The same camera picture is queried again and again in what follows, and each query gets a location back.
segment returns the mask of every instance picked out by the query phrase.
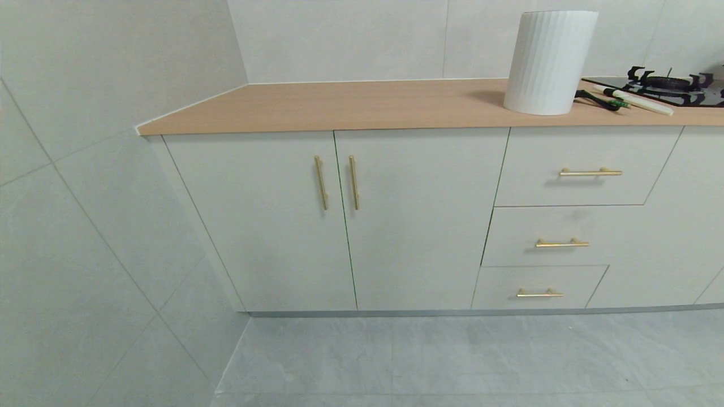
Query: ribbed white vase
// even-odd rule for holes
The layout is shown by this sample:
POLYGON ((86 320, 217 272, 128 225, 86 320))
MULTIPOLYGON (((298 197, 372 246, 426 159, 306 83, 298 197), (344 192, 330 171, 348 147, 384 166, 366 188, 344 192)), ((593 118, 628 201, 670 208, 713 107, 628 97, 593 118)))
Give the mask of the ribbed white vase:
POLYGON ((523 13, 505 108, 540 115, 568 113, 597 19, 598 12, 523 13))

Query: wooden countertop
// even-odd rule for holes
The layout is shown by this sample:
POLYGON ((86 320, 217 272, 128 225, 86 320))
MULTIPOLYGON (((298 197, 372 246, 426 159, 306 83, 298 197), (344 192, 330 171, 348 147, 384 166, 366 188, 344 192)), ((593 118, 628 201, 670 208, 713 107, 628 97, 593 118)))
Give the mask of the wooden countertop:
MULTIPOLYGON (((247 85, 138 127, 141 135, 445 127, 724 126, 724 109, 673 107, 664 116, 609 112, 585 101, 561 116, 502 107, 506 79, 247 85)), ((579 88, 592 87, 581 81, 579 88)))

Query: drawer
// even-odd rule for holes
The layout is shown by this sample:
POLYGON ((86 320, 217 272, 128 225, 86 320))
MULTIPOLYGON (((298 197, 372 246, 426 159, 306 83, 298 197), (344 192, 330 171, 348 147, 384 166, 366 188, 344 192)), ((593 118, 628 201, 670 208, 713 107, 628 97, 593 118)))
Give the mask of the drawer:
POLYGON ((640 243, 636 240, 643 211, 644 206, 494 208, 482 265, 611 264, 640 243), (536 247, 539 239, 553 246, 536 247), (572 239, 588 246, 571 246, 572 239))
POLYGON ((514 127, 495 206, 643 204, 682 127, 514 127), (561 176, 597 172, 620 175, 561 176))
POLYGON ((586 308, 606 268, 481 267, 473 309, 586 308))

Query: tiled wall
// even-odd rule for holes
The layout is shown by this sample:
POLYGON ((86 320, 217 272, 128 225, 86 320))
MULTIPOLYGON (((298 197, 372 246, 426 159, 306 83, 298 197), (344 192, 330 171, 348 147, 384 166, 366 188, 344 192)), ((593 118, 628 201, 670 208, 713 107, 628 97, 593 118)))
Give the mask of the tiled wall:
POLYGON ((722 69, 723 0, 229 0, 251 83, 507 77, 522 12, 600 12, 585 75, 722 69))
POLYGON ((246 82, 226 1, 0 1, 0 41, 0 406, 207 406, 248 317, 133 126, 246 82))

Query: kitchen cabinet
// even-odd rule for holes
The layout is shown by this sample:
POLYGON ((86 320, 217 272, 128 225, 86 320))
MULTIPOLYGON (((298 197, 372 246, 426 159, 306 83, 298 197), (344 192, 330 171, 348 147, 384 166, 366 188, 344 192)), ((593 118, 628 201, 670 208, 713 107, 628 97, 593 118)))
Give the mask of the kitchen cabinet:
POLYGON ((470 308, 507 135, 335 132, 360 310, 470 308))
POLYGON ((724 303, 724 274, 719 271, 717 277, 696 300, 697 304, 724 303))
MULTIPOLYGON (((693 304, 724 265, 724 127, 686 127, 589 308, 693 304)), ((702 295, 715 301, 716 285, 702 295)))
POLYGON ((513 128, 495 206, 641 205, 681 130, 513 128))
POLYGON ((721 127, 164 139, 249 311, 724 302, 721 127))
POLYGON ((473 309, 586 308, 606 268, 481 267, 473 309))
POLYGON ((248 311, 355 309, 332 132, 164 138, 248 311))
POLYGON ((610 264, 638 243, 632 232, 643 213, 643 206, 495 208, 483 266, 610 264))

